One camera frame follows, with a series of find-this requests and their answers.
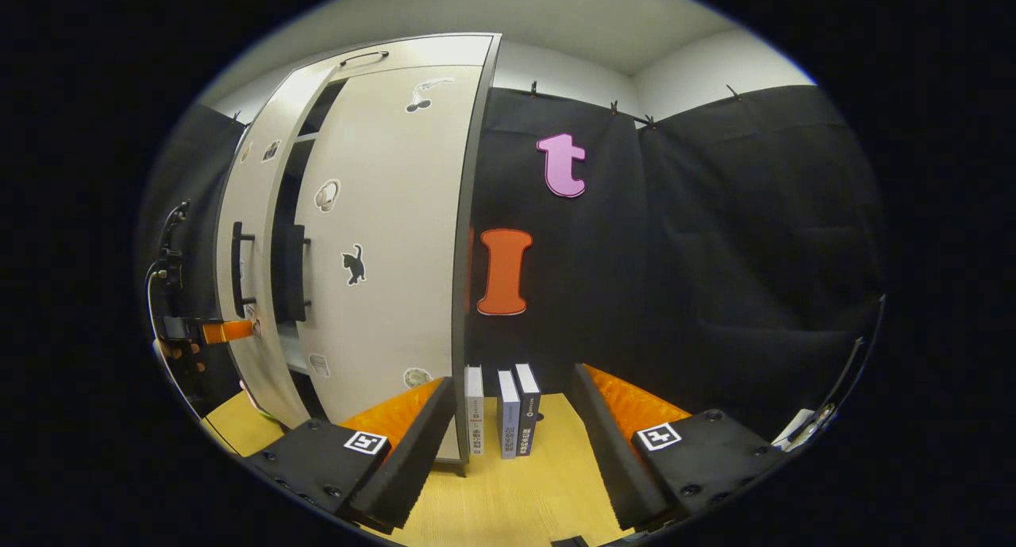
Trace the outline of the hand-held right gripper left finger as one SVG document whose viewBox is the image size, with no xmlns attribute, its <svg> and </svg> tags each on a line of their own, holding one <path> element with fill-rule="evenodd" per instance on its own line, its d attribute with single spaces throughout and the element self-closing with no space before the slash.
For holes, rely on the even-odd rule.
<svg viewBox="0 0 1016 547">
<path fill-rule="evenodd" d="M 330 516 L 378 532 L 406 525 L 455 413 L 440 377 L 341 424 L 310 419 L 250 455 L 255 474 Z"/>
</svg>

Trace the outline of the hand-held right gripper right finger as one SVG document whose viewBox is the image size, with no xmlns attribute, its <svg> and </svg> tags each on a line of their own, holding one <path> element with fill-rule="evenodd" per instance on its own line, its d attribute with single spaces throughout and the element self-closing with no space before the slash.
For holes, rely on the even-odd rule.
<svg viewBox="0 0 1016 547">
<path fill-rule="evenodd" d="M 573 407 L 624 530 L 716 510 L 787 460 L 723 410 L 688 413 L 587 364 L 573 369 Z"/>
</svg>

